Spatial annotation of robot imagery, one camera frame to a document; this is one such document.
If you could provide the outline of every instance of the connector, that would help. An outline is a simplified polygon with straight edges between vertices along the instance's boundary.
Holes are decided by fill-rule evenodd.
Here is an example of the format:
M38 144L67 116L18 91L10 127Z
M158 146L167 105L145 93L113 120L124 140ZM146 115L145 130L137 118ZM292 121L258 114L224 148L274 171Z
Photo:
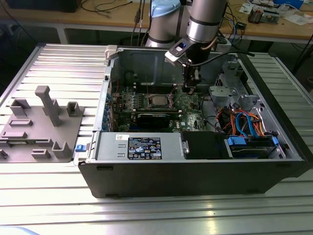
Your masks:
M138 24L140 22L140 18L141 18L140 15L141 15L141 10L139 8L136 12L135 19L134 19L135 24Z

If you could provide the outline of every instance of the table leg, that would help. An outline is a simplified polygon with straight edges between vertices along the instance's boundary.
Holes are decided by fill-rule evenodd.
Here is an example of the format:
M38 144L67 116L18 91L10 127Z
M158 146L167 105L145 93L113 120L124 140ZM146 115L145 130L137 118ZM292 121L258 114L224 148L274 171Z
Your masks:
M65 28L63 28L62 26L57 26L56 29L58 31L60 43L61 44L68 44L68 38L67 38L67 35L65 33Z

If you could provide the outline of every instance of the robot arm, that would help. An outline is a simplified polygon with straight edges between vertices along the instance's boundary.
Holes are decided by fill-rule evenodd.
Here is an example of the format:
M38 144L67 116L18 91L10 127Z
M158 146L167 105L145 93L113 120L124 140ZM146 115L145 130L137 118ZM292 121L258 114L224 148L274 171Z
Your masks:
M190 92L201 82L199 67L190 66L208 59L227 0L194 0L187 24L187 35L166 52L173 64L183 65L185 92Z

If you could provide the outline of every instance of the blue box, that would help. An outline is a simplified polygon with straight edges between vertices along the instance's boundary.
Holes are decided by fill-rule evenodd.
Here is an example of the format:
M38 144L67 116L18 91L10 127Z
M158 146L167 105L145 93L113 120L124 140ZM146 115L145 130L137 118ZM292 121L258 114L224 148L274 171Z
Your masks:
M297 9L300 9L300 7L303 4L303 0L273 0L275 4L289 4L291 6L294 6Z

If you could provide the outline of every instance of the sticker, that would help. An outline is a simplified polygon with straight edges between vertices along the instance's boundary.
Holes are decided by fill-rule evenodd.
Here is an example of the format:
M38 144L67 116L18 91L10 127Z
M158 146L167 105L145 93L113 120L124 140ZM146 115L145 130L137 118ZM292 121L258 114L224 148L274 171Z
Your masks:
M128 140L129 135L116 135L116 140L117 141L126 141Z
M128 138L128 159L161 160L160 138Z

